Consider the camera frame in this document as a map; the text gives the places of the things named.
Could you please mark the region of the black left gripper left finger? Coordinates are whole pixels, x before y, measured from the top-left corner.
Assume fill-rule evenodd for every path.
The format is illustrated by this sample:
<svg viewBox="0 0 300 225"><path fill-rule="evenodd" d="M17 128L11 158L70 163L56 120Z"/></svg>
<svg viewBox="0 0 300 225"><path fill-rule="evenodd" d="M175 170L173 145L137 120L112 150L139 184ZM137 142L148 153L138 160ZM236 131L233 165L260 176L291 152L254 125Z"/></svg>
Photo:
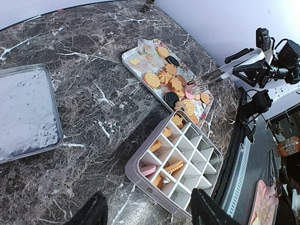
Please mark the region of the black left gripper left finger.
<svg viewBox="0 0 300 225"><path fill-rule="evenodd" d="M97 191L65 225L106 225L107 221L107 200Z"/></svg>

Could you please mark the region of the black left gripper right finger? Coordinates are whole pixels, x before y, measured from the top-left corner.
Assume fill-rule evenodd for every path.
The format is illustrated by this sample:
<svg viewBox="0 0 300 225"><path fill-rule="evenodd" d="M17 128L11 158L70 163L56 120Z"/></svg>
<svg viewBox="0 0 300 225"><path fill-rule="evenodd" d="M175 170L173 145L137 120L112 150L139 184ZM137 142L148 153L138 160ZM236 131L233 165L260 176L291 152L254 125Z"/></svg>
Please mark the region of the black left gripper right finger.
<svg viewBox="0 0 300 225"><path fill-rule="evenodd" d="M190 208L194 225L239 225L203 189L193 189Z"/></svg>

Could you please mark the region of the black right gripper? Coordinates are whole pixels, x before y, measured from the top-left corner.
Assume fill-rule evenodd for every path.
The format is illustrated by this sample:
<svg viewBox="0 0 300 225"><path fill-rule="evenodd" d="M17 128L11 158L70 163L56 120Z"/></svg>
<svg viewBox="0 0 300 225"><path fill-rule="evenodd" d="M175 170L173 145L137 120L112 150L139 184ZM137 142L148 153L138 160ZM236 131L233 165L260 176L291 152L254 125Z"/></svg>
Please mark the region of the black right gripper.
<svg viewBox="0 0 300 225"><path fill-rule="evenodd" d="M270 77L269 71L274 58L274 51L272 49L263 51L260 48L245 48L234 55L226 57L225 64L239 60L247 54L250 55L250 58L234 66L232 75L241 79L251 87L258 85L260 88L263 88Z"/></svg>

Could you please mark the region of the silver metal tongs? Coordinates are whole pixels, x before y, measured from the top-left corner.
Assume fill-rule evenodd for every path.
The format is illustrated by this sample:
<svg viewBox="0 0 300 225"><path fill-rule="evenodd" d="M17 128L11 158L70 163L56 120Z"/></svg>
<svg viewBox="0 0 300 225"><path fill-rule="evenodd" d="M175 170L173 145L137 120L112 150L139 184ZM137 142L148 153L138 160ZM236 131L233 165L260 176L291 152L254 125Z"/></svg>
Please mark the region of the silver metal tongs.
<svg viewBox="0 0 300 225"><path fill-rule="evenodd" d="M189 81L187 85L195 85L196 93L200 94L215 83L225 80L233 74L233 69L237 66L250 65L264 59L265 55L261 48L243 49L238 53L225 59L225 65L218 69Z"/></svg>

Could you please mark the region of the silver divided cookie tin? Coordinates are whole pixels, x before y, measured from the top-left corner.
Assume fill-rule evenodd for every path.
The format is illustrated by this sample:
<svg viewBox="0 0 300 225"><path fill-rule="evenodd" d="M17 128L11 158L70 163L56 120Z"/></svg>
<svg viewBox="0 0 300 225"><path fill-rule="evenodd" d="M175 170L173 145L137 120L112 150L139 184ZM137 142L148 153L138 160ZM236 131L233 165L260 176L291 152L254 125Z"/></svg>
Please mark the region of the silver divided cookie tin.
<svg viewBox="0 0 300 225"><path fill-rule="evenodd" d="M191 218L192 190L211 195L223 156L181 110L163 119L125 166L126 176L178 218Z"/></svg>

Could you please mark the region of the orange cookie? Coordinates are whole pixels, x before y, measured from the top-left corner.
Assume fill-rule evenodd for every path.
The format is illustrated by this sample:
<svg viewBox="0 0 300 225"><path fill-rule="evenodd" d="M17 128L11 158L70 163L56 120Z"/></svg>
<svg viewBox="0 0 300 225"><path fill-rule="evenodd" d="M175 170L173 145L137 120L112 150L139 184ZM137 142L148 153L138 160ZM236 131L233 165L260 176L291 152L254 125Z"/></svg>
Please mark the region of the orange cookie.
<svg viewBox="0 0 300 225"><path fill-rule="evenodd" d="M147 165L140 168L140 172L144 176L153 174L156 171L156 165Z"/></svg>

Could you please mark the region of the pink round cookie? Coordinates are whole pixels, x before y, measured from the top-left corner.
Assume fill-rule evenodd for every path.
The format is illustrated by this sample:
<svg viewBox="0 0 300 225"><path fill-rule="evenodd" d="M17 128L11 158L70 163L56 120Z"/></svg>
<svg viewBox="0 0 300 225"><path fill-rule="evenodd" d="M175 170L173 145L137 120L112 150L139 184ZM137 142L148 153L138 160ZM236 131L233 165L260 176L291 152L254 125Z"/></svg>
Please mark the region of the pink round cookie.
<svg viewBox="0 0 300 225"><path fill-rule="evenodd" d="M184 89L185 97L187 99L194 99L198 95L196 89L197 87L195 85L187 85Z"/></svg>

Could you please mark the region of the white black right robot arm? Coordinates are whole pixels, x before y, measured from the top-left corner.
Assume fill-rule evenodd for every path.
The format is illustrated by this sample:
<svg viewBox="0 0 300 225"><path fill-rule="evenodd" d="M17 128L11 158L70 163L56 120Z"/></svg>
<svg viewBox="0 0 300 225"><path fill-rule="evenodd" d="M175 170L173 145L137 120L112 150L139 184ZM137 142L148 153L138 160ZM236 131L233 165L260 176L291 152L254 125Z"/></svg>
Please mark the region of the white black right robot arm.
<svg viewBox="0 0 300 225"><path fill-rule="evenodd" d="M256 46L267 54L271 53L270 59L259 60L249 65L240 65L233 70L233 75L240 78L252 87L256 85L264 88L271 81L284 80L294 89L300 81L300 46L292 40L286 39L284 47L279 53L274 52L274 39L257 41ZM258 117L269 110L271 105L280 98L287 96L285 88L257 91L252 100L243 105L244 117Z"/></svg>

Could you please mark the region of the pink tray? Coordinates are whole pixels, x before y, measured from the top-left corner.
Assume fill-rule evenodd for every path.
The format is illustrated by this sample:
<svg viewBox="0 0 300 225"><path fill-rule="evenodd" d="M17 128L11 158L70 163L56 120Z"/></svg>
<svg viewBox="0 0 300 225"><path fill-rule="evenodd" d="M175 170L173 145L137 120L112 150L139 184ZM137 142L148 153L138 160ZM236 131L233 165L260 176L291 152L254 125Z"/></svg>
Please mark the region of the pink tray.
<svg viewBox="0 0 300 225"><path fill-rule="evenodd" d="M268 187L263 180L259 180L248 224L274 225L277 206L278 197L276 197L275 185Z"/></svg>

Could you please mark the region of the black chocolate sandwich cookie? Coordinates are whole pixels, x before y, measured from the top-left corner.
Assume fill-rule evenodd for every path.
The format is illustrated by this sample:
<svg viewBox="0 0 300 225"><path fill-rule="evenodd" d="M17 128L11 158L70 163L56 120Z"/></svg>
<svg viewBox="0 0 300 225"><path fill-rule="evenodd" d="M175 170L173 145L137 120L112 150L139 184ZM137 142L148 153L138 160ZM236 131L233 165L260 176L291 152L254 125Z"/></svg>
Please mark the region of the black chocolate sandwich cookie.
<svg viewBox="0 0 300 225"><path fill-rule="evenodd" d="M167 103L167 105L171 108L175 108L175 104L180 100L177 94L174 92L168 92L164 96L164 100Z"/></svg>

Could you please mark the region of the floral cookie tray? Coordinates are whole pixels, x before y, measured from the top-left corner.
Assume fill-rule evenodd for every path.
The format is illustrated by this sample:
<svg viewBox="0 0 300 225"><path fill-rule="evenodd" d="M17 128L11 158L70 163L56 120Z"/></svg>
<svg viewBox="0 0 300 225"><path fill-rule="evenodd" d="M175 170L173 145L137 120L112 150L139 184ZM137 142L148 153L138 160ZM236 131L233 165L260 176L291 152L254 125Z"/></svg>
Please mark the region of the floral cookie tray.
<svg viewBox="0 0 300 225"><path fill-rule="evenodd" d="M180 65L175 67L169 64L166 60L168 56L173 56ZM139 39L136 47L122 54L122 63L169 111L181 109L191 116L199 128L203 126L214 97L209 89L194 99L185 97L184 89L195 74L163 41ZM159 77L160 86L157 89L145 83L143 77L146 73L155 73ZM164 100L168 92L174 92L180 99L174 109Z"/></svg>

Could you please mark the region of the tan sandwich biscuit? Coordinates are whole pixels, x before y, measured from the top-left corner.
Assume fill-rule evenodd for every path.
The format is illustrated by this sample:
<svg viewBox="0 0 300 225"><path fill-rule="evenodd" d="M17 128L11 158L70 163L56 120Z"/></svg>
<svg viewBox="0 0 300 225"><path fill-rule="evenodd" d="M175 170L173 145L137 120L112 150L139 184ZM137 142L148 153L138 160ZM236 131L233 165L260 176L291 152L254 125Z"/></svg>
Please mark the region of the tan sandwich biscuit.
<svg viewBox="0 0 300 225"><path fill-rule="evenodd" d="M160 86L160 79L155 73L146 73L143 80L153 89L157 89Z"/></svg>

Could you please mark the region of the silver tin lid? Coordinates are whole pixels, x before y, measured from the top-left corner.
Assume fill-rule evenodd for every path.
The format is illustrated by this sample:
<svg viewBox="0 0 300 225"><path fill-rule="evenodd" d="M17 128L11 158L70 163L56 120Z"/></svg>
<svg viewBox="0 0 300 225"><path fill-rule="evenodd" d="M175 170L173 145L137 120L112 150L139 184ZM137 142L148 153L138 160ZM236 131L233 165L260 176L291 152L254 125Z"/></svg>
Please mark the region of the silver tin lid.
<svg viewBox="0 0 300 225"><path fill-rule="evenodd" d="M0 162L53 150L62 141L48 66L35 64L1 70Z"/></svg>

